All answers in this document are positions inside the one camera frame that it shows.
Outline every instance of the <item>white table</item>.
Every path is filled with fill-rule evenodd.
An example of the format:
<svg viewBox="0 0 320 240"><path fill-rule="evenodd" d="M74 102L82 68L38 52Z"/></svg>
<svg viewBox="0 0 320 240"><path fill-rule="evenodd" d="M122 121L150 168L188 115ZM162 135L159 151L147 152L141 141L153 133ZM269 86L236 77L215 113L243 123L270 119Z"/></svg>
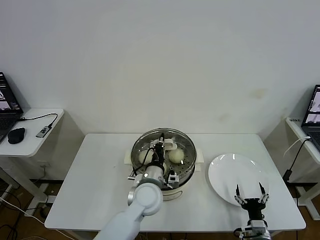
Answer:
<svg viewBox="0 0 320 240"><path fill-rule="evenodd" d="M0 143L0 167L35 197L29 206L30 208L35 208L38 203L46 202L47 195L44 194L44 190L48 184L43 184L38 188L25 176L23 169L15 165L9 157L29 158L34 156L63 116L64 110L61 108L28 108L23 111L23 117L26 119L50 113L58 114L57 119L52 124L52 129L44 138L36 137L36 135L44 126L48 126L55 119L55 115L17 122L12 129L25 128L23 141L17 144L10 144L8 143L8 136L6 136ZM54 196L51 196L48 199L48 203L53 203L54 198ZM34 210L29 210L28 213L32 214L33 212Z"/></svg>
<svg viewBox="0 0 320 240"><path fill-rule="evenodd" d="M99 231L128 205L131 172L126 150L140 134L88 134L45 221L49 229ZM204 164L194 173L181 197L166 201L146 217L142 232L232 232L247 224L247 211L224 201L208 183L214 157L239 153L257 161L270 182L270 200L263 210L270 231L300 230L306 223L263 142L256 134L189 134L202 150ZM77 232L74 236L89 239Z"/></svg>
<svg viewBox="0 0 320 240"><path fill-rule="evenodd" d="M303 117L287 117L285 120L286 123L289 125L289 127L294 132L294 134L299 139L307 136L301 128L301 124L302 124L303 119L304 119ZM315 147L315 145L310 141L306 141L303 146L310 153L313 160L317 164L320 164L320 152ZM305 189L302 186L296 187L296 189L300 194L300 197L298 198L298 205L305 206L306 209L309 211L312 219L315 221L319 221L320 214L318 213L316 207L314 206L314 204L312 203L311 200L320 194L320 183L317 183L315 186L313 186L307 192L305 191Z"/></svg>

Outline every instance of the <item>black mouse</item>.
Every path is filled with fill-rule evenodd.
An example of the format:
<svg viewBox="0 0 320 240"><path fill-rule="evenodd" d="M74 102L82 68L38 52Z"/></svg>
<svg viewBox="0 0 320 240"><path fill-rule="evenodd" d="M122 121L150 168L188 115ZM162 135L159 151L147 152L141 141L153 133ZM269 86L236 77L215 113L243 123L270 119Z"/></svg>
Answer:
<svg viewBox="0 0 320 240"><path fill-rule="evenodd" d="M16 128L8 133L8 142L10 144L18 144L25 138L25 128Z"/></svg>

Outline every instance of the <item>laptop keyboard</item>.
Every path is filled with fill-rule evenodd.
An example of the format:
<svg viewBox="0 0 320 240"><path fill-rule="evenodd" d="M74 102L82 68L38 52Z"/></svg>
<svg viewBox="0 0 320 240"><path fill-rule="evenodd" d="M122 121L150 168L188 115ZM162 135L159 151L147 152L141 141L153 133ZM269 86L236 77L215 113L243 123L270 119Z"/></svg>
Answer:
<svg viewBox="0 0 320 240"><path fill-rule="evenodd" d="M0 119L0 130L7 130L12 125L14 119L12 118L1 118Z"/></svg>
<svg viewBox="0 0 320 240"><path fill-rule="evenodd" d="M308 135L320 144L320 131L309 131Z"/></svg>

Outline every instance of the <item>laptop screen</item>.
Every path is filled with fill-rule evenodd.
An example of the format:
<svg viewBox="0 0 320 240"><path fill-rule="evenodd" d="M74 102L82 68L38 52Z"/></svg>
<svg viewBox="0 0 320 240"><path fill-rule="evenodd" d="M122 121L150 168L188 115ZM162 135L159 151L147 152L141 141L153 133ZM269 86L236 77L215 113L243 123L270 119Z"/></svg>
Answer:
<svg viewBox="0 0 320 240"><path fill-rule="evenodd" d="M316 85L303 120L303 125L320 125L320 85Z"/></svg>
<svg viewBox="0 0 320 240"><path fill-rule="evenodd" d="M22 113L5 75L0 72L0 114L1 113Z"/></svg>

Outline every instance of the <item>white plate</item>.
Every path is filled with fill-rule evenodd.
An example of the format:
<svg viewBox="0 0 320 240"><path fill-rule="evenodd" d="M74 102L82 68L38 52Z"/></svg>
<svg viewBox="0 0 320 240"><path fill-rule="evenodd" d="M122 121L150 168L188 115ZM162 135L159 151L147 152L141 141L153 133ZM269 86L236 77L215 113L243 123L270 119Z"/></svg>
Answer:
<svg viewBox="0 0 320 240"><path fill-rule="evenodd" d="M261 166L240 154L227 153L213 159L208 176L216 193L235 206L240 207L235 200L237 185L243 199L260 198L259 183L269 193L269 181Z"/></svg>

